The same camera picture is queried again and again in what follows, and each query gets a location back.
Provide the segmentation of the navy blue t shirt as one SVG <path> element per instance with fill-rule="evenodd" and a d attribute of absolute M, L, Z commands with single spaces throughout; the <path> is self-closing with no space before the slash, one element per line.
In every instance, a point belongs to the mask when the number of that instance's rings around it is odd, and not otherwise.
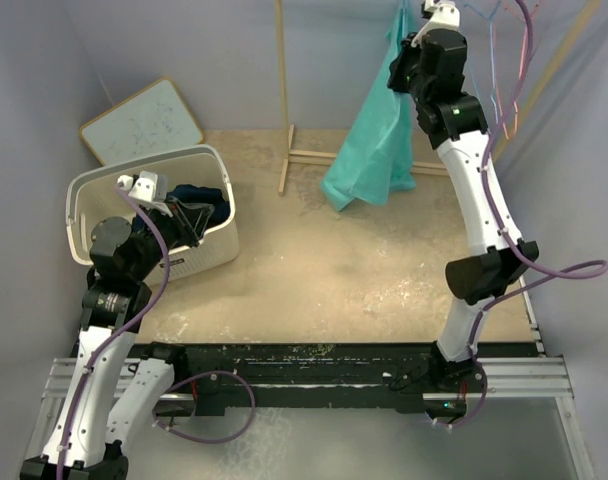
<path fill-rule="evenodd" d="M 215 212 L 210 218 L 208 228 L 223 224 L 230 217 L 230 203 L 224 198 L 223 192 L 219 188 L 179 184 L 167 194 L 166 200 L 168 197 L 176 197 L 186 203 L 209 203 L 214 205 Z"/>

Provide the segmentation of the teal green t shirt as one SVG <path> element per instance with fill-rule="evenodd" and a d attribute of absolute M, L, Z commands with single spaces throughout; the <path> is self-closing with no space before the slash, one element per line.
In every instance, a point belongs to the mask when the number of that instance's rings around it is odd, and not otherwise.
<path fill-rule="evenodd" d="M 401 1 L 387 33 L 388 47 L 366 99 L 320 188 L 337 211 L 359 200 L 382 206 L 389 195 L 408 191 L 411 175 L 412 119 L 410 101 L 387 86 L 390 64 L 401 41 L 415 25 L 410 3 Z"/>

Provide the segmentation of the blue wire hanger navy shirt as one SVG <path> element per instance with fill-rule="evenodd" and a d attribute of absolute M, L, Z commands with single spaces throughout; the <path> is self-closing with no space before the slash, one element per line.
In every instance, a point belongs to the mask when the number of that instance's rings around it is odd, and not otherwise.
<path fill-rule="evenodd" d="M 495 123 L 498 124 L 501 115 L 501 100 L 496 93 L 497 83 L 497 69 L 496 69 L 496 29 L 495 29 L 495 18 L 499 12 L 501 2 L 496 1 L 495 5 L 489 13 L 484 13 L 480 8 L 475 6 L 471 1 L 465 1 L 463 6 L 470 9 L 475 15 L 482 18 L 488 24 L 488 43 L 489 43 L 489 74 L 490 74 L 490 102 L 493 108 Z"/>

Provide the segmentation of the pink wire hanger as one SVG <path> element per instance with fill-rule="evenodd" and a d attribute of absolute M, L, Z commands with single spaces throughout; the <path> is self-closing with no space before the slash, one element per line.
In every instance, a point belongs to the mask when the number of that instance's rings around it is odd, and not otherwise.
<path fill-rule="evenodd" d="M 503 8 L 505 11 L 510 12 L 517 20 L 525 23 L 523 17 L 518 12 L 516 7 L 513 7 L 508 1 L 502 2 Z M 529 9 L 529 15 L 531 20 L 534 20 L 537 16 L 538 10 L 542 5 L 541 0 L 537 0 L 533 3 L 533 5 Z M 518 77 L 521 77 L 524 71 L 525 60 L 526 60 L 526 50 L 527 50 L 527 40 L 528 40 L 528 31 L 527 28 L 523 29 L 522 42 L 521 42 L 521 51 L 520 51 L 520 60 L 519 60 L 519 69 L 518 69 Z M 507 123 L 503 126 L 503 131 L 506 140 L 511 140 L 518 132 L 518 123 L 519 123 L 519 106 L 518 102 L 514 101 L 512 103 L 512 126 L 509 127 Z"/>

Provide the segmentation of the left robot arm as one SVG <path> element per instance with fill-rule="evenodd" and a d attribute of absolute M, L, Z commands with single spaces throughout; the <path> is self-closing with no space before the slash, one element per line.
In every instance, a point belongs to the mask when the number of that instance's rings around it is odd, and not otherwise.
<path fill-rule="evenodd" d="M 123 479 L 128 450 L 164 391 L 190 378 L 181 346 L 153 344 L 121 396 L 115 394 L 143 317 L 160 298 L 145 280 L 170 266 L 169 252 L 196 247 L 215 208 L 174 196 L 113 216 L 91 232 L 92 267 L 82 300 L 78 352 L 66 398 L 42 453 L 23 462 L 22 479 Z"/>

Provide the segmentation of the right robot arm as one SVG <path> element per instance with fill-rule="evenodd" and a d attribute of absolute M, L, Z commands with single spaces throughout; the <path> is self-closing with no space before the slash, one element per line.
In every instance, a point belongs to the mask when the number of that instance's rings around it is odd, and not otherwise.
<path fill-rule="evenodd" d="M 524 240 L 501 195 L 491 161 L 483 158 L 488 124 L 479 100 L 463 90 L 468 45 L 457 31 L 411 33 L 390 65 L 389 89 L 412 97 L 421 130 L 452 181 L 463 215 L 470 254 L 449 262 L 445 277 L 453 301 L 447 323 L 431 347 L 427 376 L 451 391 L 476 372 L 479 333 L 489 307 L 539 256 Z"/>

